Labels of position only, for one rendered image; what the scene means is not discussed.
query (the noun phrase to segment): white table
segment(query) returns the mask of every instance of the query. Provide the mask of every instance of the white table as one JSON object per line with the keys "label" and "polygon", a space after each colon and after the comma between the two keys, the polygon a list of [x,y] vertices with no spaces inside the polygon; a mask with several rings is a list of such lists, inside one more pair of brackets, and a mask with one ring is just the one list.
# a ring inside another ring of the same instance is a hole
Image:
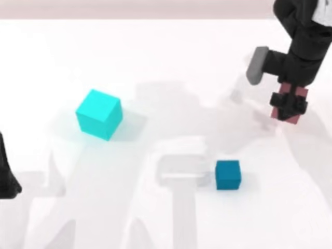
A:
{"label": "white table", "polygon": [[[274,77],[244,77],[256,46],[289,42],[275,21],[0,22],[0,130],[23,186],[0,202],[0,248],[330,248],[331,53],[297,126],[269,118]],[[79,131],[92,88],[122,99],[110,142]],[[239,159],[241,188],[161,185],[173,154],[206,157],[198,177]]]}

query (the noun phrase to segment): blue cube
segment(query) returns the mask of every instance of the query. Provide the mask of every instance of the blue cube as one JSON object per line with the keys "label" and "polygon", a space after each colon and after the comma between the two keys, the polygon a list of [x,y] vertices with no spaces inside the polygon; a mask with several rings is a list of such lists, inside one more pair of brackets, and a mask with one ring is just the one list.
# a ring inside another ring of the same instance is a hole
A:
{"label": "blue cube", "polygon": [[81,131],[109,141],[123,119],[119,98],[91,90],[76,111]]}
{"label": "blue cube", "polygon": [[217,190],[236,190],[241,183],[240,162],[237,160],[217,161],[215,169]]}

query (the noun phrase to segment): dark blue block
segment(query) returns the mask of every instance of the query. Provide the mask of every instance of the dark blue block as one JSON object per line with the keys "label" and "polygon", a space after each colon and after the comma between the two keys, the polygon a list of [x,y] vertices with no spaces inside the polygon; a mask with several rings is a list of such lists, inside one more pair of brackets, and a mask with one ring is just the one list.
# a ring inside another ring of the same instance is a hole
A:
{"label": "dark blue block", "polygon": [[217,190],[236,190],[241,183],[241,169],[238,160],[217,161],[215,169]]}

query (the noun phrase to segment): turquoise block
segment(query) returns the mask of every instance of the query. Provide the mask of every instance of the turquoise block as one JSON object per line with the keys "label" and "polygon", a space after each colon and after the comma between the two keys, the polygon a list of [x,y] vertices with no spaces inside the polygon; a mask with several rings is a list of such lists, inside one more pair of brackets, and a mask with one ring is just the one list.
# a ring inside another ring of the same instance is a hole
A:
{"label": "turquoise block", "polygon": [[237,160],[217,161],[215,168],[217,190],[236,190],[241,184],[240,162]]}
{"label": "turquoise block", "polygon": [[123,119],[121,100],[91,90],[76,110],[82,132],[109,141]]}

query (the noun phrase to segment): cube top face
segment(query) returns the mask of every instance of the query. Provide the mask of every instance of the cube top face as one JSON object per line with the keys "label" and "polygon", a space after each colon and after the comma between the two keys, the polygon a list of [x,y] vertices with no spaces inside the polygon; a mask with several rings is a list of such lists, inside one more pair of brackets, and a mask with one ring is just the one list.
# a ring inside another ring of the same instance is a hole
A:
{"label": "cube top face", "polygon": [[114,107],[119,103],[119,98],[91,90],[76,113],[104,122],[109,117]]}
{"label": "cube top face", "polygon": [[216,179],[241,180],[240,162],[238,160],[217,161]]}

